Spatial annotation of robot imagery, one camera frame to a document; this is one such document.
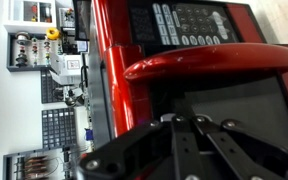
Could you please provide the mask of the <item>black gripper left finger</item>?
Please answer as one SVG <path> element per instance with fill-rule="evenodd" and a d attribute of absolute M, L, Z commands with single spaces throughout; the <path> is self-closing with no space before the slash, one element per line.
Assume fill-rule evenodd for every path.
<path fill-rule="evenodd" d="M 203 180 L 192 118 L 170 115 L 143 123 L 95 151 L 77 166 L 78 180 Z"/>

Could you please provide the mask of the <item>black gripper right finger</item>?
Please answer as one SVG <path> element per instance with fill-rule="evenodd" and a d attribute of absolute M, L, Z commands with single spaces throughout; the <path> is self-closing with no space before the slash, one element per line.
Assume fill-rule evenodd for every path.
<path fill-rule="evenodd" d="M 251 131 L 236 119 L 216 124 L 200 115 L 192 122 L 237 180 L 288 180 L 288 139 Z"/>

